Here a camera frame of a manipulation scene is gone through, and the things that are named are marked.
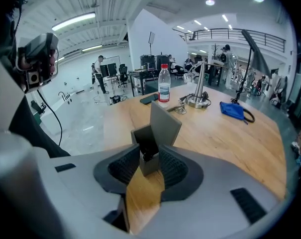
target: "black strap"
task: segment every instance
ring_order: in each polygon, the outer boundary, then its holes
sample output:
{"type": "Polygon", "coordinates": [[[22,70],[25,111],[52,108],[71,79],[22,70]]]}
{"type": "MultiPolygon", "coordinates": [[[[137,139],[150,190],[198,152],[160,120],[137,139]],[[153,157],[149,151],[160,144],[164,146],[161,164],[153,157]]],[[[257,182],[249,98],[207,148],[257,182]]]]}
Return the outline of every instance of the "black strap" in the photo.
{"type": "Polygon", "coordinates": [[[255,117],[253,116],[253,114],[252,114],[249,110],[243,108],[243,112],[246,112],[246,113],[247,113],[248,115],[250,115],[251,118],[252,118],[252,119],[250,120],[250,119],[248,119],[246,116],[244,116],[244,119],[245,119],[246,121],[251,122],[251,123],[253,123],[253,122],[255,121],[255,117]]]}

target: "smartphone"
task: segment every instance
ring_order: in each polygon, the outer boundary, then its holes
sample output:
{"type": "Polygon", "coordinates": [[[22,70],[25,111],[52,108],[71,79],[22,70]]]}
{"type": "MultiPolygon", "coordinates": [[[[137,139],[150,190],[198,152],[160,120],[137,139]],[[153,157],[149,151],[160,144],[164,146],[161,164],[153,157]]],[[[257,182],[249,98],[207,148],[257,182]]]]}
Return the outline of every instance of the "smartphone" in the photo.
{"type": "Polygon", "coordinates": [[[147,104],[150,104],[151,101],[156,101],[156,100],[158,100],[158,94],[153,94],[146,98],[140,99],[140,102],[144,105],[147,105],[147,104]]]}

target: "water bottle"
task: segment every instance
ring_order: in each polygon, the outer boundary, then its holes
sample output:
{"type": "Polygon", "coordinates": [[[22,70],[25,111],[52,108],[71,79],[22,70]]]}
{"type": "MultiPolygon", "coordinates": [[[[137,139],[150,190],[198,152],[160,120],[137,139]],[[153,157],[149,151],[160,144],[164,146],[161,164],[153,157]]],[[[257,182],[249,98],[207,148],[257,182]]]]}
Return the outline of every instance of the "water bottle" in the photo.
{"type": "Polygon", "coordinates": [[[161,71],[158,77],[158,103],[161,107],[167,107],[170,99],[170,73],[168,64],[161,65],[161,71]]]}

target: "bottle label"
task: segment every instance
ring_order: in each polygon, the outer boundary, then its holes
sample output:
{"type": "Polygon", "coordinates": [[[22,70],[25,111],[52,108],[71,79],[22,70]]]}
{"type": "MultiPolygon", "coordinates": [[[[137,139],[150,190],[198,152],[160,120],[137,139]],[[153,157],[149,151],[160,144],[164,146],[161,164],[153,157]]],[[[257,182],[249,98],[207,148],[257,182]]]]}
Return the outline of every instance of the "bottle label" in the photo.
{"type": "Polygon", "coordinates": [[[170,85],[169,86],[158,86],[159,101],[166,103],[170,98],[170,85]]]}

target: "faucet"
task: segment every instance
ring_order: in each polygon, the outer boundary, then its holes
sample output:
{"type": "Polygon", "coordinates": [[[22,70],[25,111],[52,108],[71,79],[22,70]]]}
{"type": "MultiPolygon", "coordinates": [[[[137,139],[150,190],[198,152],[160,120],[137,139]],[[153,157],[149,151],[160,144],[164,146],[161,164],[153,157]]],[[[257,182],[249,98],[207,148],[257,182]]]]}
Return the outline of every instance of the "faucet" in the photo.
{"type": "Polygon", "coordinates": [[[66,100],[65,94],[62,91],[60,91],[59,94],[58,94],[58,96],[60,96],[60,93],[62,93],[63,101],[65,101],[66,100]]]}

